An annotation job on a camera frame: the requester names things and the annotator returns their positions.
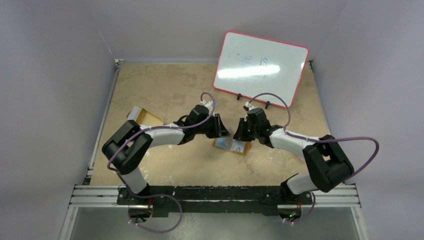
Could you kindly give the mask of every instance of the gray wall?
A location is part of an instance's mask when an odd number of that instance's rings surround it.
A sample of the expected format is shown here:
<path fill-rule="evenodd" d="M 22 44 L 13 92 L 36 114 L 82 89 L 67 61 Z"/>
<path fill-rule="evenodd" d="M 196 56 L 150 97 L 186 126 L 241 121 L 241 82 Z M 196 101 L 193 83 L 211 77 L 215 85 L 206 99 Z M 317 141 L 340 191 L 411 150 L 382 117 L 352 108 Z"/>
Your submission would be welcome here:
<path fill-rule="evenodd" d="M 226 31 L 310 49 L 313 59 L 347 0 L 86 0 L 115 58 L 217 61 Z"/>
<path fill-rule="evenodd" d="M 423 239 L 424 2 L 348 1 L 314 61 L 337 137 L 370 135 L 354 178 L 373 239 Z M 355 167 L 370 142 L 342 145 Z"/>
<path fill-rule="evenodd" d="M 114 61 L 79 1 L 0 0 L 0 239 L 59 237 Z"/>

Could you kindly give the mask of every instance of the small box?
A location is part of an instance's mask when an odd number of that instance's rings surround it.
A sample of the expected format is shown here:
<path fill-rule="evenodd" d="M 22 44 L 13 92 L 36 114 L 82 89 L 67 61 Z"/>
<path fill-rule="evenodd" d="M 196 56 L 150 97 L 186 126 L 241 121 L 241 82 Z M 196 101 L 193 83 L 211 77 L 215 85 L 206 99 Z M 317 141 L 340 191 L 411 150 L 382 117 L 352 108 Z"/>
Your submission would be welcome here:
<path fill-rule="evenodd" d="M 231 128 L 228 131 L 230 132 L 230 136 L 215 138 L 212 146 L 234 154 L 245 156 L 248 153 L 248 150 L 252 147 L 252 143 L 248 141 L 234 140 Z"/>
<path fill-rule="evenodd" d="M 133 106 L 126 119 L 134 120 L 136 123 L 145 126 L 162 126 L 164 124 L 162 117 L 141 106 Z"/>

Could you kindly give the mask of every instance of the black mounting bar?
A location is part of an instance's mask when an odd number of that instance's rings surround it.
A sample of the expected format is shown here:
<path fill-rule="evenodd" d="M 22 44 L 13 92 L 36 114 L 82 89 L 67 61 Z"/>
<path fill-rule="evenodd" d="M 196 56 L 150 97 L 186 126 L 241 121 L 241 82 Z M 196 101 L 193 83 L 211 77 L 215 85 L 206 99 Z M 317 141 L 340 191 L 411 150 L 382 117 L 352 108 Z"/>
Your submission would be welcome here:
<path fill-rule="evenodd" d="M 132 196 L 125 187 L 118 189 L 118 205 L 147 205 L 148 198 Z M 265 216 L 289 217 L 294 209 L 283 216 L 278 205 L 294 205 L 302 199 L 302 204 L 312 204 L 308 192 L 287 196 L 281 186 L 153 186 L 150 185 L 138 195 L 149 196 L 167 194 L 176 198 L 185 213 L 258 213 Z M 152 199 L 152 217 L 167 217 L 168 213 L 180 210 L 175 202 L 167 197 Z"/>

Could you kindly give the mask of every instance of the stained surface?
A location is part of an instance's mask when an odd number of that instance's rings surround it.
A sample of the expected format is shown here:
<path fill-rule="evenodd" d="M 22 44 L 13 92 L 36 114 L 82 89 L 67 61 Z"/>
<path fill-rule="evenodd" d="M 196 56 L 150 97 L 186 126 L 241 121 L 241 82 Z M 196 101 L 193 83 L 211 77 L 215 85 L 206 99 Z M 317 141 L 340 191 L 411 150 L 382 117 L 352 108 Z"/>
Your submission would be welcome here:
<path fill-rule="evenodd" d="M 226 128 L 237 129 L 244 117 L 246 98 L 214 89 L 216 64 L 139 64 L 122 66 L 100 139 L 100 148 L 126 121 L 131 108 L 141 106 L 161 116 L 165 124 L 189 114 L 202 92 L 217 100 L 216 113 Z M 265 108 L 262 102 L 255 106 Z M 328 133 L 321 103 L 309 69 L 305 69 L 290 108 L 289 130 L 309 136 Z M 270 106 L 265 110 L 271 124 L 284 125 L 287 112 Z M 306 165 L 294 154 L 272 149 L 255 141 L 246 156 L 212 147 L 213 139 L 197 135 L 185 145 L 150 148 L 139 167 L 151 185 L 279 185 Z M 97 153 L 91 185 L 120 185 L 117 176 L 106 168 L 107 159 Z"/>

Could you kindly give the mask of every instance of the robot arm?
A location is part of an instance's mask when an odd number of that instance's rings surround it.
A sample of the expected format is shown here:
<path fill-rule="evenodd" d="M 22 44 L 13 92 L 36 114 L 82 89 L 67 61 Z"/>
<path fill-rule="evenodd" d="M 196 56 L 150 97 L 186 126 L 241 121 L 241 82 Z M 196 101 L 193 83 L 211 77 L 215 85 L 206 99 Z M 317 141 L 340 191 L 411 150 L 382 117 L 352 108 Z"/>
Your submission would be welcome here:
<path fill-rule="evenodd" d="M 327 193 L 354 173 L 351 162 L 338 143 L 320 143 L 320 140 L 334 139 L 333 136 L 319 138 L 290 132 L 280 125 L 271 125 L 262 108 L 247 103 L 244 109 L 247 116 L 240 118 L 233 137 L 235 140 L 250 142 L 257 139 L 263 145 L 289 151 L 305 160 L 308 172 L 296 174 L 281 184 L 287 195 L 312 190 Z"/>
<path fill-rule="evenodd" d="M 207 122 L 199 126 L 175 129 L 192 126 L 206 119 L 212 110 L 211 104 L 211 102 L 202 102 L 201 105 L 196 105 L 189 115 L 185 116 L 185 120 L 182 120 L 184 117 L 181 117 L 180 120 L 162 128 L 143 132 L 132 141 L 131 146 L 125 146 L 116 156 L 112 164 L 134 193 L 138 194 L 148 186 L 138 166 L 149 148 L 161 145 L 186 144 L 193 140 L 197 134 L 205 134 L 210 139 L 230 135 L 224 127 L 220 115 L 214 112 Z M 110 160 L 127 139 L 140 130 L 149 128 L 149 126 L 138 125 L 134 120 L 128 120 L 103 145 L 101 151 Z"/>

